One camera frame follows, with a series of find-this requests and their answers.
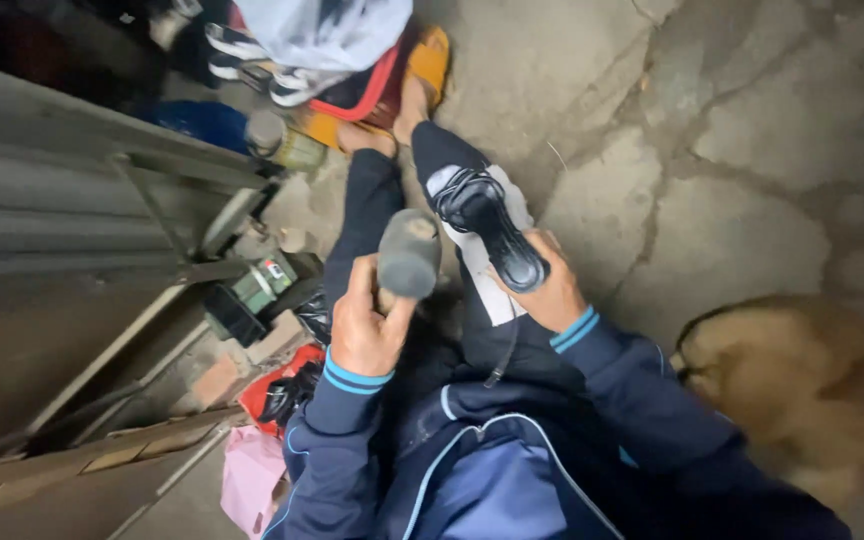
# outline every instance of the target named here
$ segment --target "brown dog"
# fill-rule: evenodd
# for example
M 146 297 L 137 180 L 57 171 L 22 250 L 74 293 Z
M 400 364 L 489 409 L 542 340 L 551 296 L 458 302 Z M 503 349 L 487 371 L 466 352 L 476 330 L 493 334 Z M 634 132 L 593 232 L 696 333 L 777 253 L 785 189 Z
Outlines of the brown dog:
M 769 296 L 690 322 L 671 358 L 735 422 L 766 472 L 842 510 L 864 476 L 864 318 L 817 296 Z

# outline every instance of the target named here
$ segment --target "slipper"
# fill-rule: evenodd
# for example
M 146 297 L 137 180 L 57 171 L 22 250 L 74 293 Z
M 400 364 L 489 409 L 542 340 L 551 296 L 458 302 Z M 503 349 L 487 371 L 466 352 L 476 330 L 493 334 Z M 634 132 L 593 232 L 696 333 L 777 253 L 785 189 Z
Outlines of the slipper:
M 301 118 L 297 123 L 298 129 L 310 138 L 328 146 L 329 148 L 334 148 L 347 156 L 351 155 L 349 152 L 346 152 L 344 148 L 339 146 L 339 126 L 348 123 L 346 120 L 336 118 L 335 116 L 325 114 L 324 112 L 313 110 L 310 111 L 306 117 Z M 354 122 L 354 124 L 371 133 L 387 137 L 393 141 L 395 140 L 392 134 L 386 129 L 377 128 L 376 126 L 371 126 L 364 122 Z
M 430 45 L 438 42 L 442 50 L 437 51 Z M 442 103 L 442 91 L 446 84 L 446 72 L 449 68 L 449 37 L 446 31 L 438 26 L 430 26 L 418 40 L 418 44 L 409 54 L 405 67 L 405 78 L 415 76 L 426 81 L 434 90 L 435 96 L 429 104 L 435 109 Z

